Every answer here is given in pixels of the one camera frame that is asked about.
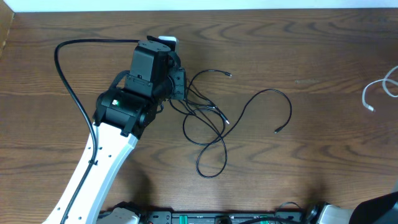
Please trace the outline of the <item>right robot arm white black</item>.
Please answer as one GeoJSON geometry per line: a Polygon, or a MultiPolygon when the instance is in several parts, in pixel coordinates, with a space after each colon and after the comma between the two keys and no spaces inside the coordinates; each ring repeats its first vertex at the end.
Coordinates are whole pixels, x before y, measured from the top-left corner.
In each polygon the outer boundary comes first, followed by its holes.
{"type": "Polygon", "coordinates": [[[397,192],[360,203],[355,209],[318,203],[306,213],[304,223],[397,224],[397,192]]]}

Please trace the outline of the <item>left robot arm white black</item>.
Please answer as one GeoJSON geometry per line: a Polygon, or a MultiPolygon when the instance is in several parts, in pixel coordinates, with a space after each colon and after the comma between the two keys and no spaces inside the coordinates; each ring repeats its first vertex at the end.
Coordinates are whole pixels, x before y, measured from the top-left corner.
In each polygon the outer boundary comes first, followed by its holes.
{"type": "Polygon", "coordinates": [[[130,70],[116,75],[109,88],[96,100],[96,110],[88,117],[67,82],[59,63],[62,47],[57,45],[54,62],[57,72],[81,111],[89,128],[82,157],[46,223],[96,223],[114,179],[133,151],[144,130],[155,119],[164,100],[186,97],[185,69],[178,56],[178,39],[147,36],[135,40],[130,70]]]}

